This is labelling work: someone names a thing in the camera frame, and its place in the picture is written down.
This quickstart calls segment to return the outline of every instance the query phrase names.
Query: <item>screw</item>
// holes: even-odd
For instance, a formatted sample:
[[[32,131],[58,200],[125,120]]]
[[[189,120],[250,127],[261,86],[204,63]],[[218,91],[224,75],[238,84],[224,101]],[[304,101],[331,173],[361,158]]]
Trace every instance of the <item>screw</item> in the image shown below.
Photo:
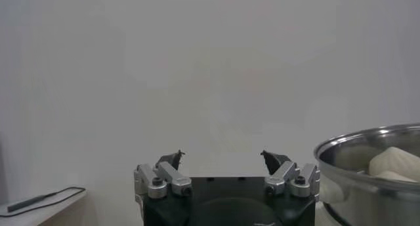
[[[265,188],[265,193],[268,196],[274,196],[274,188],[273,187],[267,187],[267,188]]]
[[[192,194],[191,187],[185,187],[185,188],[183,188],[183,189],[181,190],[181,194],[182,194],[183,196],[191,196],[191,194]]]
[[[306,183],[306,179],[303,176],[300,175],[300,176],[296,177],[295,183],[297,185],[304,185]]]
[[[163,179],[160,177],[155,177],[152,179],[152,185],[153,186],[160,186],[163,184]]]

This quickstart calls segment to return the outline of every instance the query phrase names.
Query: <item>silver metal bracket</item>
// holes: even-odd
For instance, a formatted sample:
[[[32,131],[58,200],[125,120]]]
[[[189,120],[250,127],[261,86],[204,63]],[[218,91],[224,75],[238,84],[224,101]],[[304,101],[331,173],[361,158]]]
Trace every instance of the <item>silver metal bracket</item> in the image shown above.
[[[293,196],[300,198],[314,195],[319,200],[320,170],[314,164],[305,164],[298,177],[290,181],[290,191]]]
[[[295,162],[284,162],[273,175],[264,178],[266,193],[270,196],[283,194],[286,182],[298,174],[299,168]]]
[[[160,162],[157,165],[156,173],[171,184],[173,193],[179,196],[190,196],[192,194],[191,179],[179,173],[168,162]]]
[[[167,183],[157,177],[148,164],[138,165],[134,171],[136,201],[147,194],[150,198],[164,198],[167,195]]]

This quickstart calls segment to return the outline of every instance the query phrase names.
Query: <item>stainless steel pot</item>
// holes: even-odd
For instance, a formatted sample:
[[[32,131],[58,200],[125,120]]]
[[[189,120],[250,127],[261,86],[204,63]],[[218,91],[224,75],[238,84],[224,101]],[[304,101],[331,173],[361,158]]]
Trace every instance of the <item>stainless steel pot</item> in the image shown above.
[[[366,173],[369,161],[388,147],[420,156],[420,124],[342,135],[320,144],[314,151],[323,176],[343,191],[340,202],[330,206],[351,226],[420,225],[420,184],[380,179]]]

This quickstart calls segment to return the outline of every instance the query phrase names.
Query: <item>white wall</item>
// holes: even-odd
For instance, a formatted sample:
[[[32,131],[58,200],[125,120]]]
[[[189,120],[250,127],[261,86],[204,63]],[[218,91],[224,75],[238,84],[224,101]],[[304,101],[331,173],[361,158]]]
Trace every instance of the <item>white wall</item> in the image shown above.
[[[140,225],[132,170],[162,154],[263,175],[263,149],[303,163],[329,137],[416,122],[414,2],[7,0],[9,199],[80,184],[87,225]]]

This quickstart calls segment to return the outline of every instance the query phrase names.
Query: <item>pot rim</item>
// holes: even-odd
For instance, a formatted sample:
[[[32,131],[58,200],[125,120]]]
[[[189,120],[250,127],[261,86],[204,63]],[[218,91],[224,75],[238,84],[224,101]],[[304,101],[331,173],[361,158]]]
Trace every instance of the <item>pot rim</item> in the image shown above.
[[[420,131],[420,123],[382,126],[382,127],[372,128],[372,129],[365,129],[365,130],[357,131],[354,133],[349,133],[346,135],[340,135],[338,137],[333,137],[319,144],[314,149],[314,156],[322,168],[327,168],[328,170],[334,171],[338,175],[341,175],[343,177],[348,177],[357,182],[374,185],[380,189],[391,189],[391,190],[397,190],[397,191],[409,191],[409,192],[414,192],[414,193],[420,193],[419,183],[411,183],[411,182],[405,182],[405,181],[391,181],[388,179],[382,179],[382,178],[374,177],[367,174],[356,173],[355,171],[350,171],[350,170],[333,166],[327,162],[324,162],[320,158],[322,153],[324,153],[329,148],[339,145],[340,143],[350,141],[356,138],[364,137],[365,135],[386,135],[386,134],[394,133],[397,131]]]

